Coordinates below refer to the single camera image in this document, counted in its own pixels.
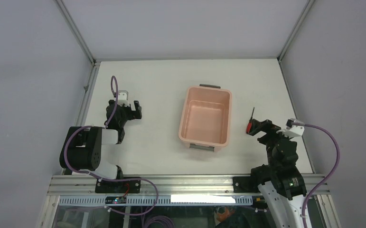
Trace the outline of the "red handled screwdriver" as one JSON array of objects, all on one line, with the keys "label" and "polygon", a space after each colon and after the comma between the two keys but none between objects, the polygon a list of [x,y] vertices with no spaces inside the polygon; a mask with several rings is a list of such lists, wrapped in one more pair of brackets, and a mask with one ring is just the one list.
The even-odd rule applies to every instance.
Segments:
[{"label": "red handled screwdriver", "polygon": [[251,117],[249,119],[249,123],[246,127],[246,134],[249,134],[249,132],[251,131],[251,128],[252,128],[252,125],[253,125],[253,114],[254,114],[254,110],[255,110],[255,107],[253,107],[253,110],[252,110],[252,114],[251,114]]}]

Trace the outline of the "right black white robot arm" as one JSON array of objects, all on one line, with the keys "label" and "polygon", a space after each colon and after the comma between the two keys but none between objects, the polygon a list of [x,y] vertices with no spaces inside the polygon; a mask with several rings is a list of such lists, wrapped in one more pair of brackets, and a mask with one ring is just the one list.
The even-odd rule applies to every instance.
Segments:
[{"label": "right black white robot arm", "polygon": [[251,118],[246,133],[260,132],[264,135],[257,141],[265,145],[268,163],[251,170],[250,188],[263,195],[276,227],[310,228],[306,183],[296,167],[297,142],[292,140],[303,135],[304,124],[289,119],[281,128],[271,120]]}]

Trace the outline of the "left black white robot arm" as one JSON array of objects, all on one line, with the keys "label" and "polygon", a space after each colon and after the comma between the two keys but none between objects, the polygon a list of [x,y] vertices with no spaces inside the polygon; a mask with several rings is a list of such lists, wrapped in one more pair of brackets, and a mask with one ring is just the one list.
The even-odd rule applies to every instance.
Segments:
[{"label": "left black white robot arm", "polygon": [[102,158],[103,145],[121,144],[125,137],[127,121],[141,119],[142,107],[139,101],[127,100],[115,103],[109,100],[106,117],[110,118],[107,128],[93,126],[72,126],[69,128],[59,156],[60,166],[80,174],[88,174],[99,180],[106,180],[106,187],[113,193],[124,188],[121,167]]}]

